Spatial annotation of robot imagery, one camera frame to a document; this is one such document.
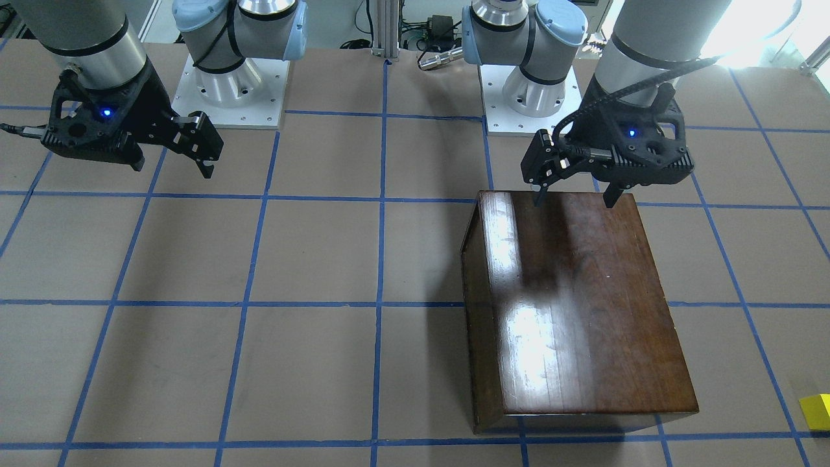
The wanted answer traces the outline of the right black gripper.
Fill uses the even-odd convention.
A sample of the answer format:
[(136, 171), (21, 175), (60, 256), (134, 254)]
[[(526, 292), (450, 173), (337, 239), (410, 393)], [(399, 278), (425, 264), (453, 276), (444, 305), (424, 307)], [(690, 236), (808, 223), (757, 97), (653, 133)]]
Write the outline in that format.
[[(224, 147), (219, 131), (205, 112), (160, 119), (153, 124), (153, 142), (189, 157), (204, 178), (213, 175), (214, 163)], [(142, 171), (145, 157), (141, 148), (129, 148), (123, 158), (135, 172)]]

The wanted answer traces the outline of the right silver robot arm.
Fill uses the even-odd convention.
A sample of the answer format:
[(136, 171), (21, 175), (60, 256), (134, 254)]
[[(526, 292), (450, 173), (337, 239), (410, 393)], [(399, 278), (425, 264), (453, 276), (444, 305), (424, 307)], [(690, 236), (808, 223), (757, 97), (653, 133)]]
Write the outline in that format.
[[(180, 115), (121, 4), (116, 1), (13, 1), (62, 70), (47, 124), (2, 130), (38, 139), (57, 156), (120, 163), (141, 171), (142, 144), (189, 157), (211, 178), (224, 142), (209, 115)], [(303, 1), (176, 1), (176, 27), (208, 104), (246, 104), (263, 88), (255, 59), (296, 61), (305, 54)]]

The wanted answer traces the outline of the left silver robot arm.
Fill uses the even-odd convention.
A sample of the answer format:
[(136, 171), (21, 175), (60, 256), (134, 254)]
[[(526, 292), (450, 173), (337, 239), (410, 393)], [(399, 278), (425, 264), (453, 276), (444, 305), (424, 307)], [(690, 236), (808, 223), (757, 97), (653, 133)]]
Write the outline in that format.
[[(605, 182), (611, 208), (626, 189), (677, 184), (694, 171), (676, 103), (679, 77), (711, 66), (700, 51), (728, 1), (626, 1), (583, 100), (540, 129), (521, 162), (540, 204), (551, 184), (576, 173)], [(556, 112), (589, 29), (569, 1), (474, 1), (462, 13), (466, 62), (513, 66), (504, 95), (521, 114)]]

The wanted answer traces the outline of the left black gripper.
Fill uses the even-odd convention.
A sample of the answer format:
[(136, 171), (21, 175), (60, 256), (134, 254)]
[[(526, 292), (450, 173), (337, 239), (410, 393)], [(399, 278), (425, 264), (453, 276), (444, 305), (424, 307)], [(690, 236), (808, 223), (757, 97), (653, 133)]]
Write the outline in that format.
[[(537, 130), (521, 160), (521, 175), (525, 183), (534, 184), (534, 207), (545, 200), (548, 187), (577, 173), (587, 172), (587, 156), (581, 148), (563, 149), (552, 142), (551, 131)], [(626, 184), (609, 183), (604, 192), (604, 203), (613, 209), (626, 191)]]

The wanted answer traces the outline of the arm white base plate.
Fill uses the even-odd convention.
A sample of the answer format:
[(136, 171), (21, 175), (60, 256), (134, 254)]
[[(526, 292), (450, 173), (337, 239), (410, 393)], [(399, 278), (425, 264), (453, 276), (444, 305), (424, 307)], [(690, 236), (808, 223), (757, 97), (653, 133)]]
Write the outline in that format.
[(531, 82), (518, 66), (483, 65), (479, 71), (487, 130), (493, 135), (554, 130), (582, 101), (573, 69), (563, 82), (550, 86)]
[(183, 116), (201, 110), (217, 129), (278, 130), (291, 63), (249, 58), (237, 70), (211, 74), (188, 56), (172, 108)]

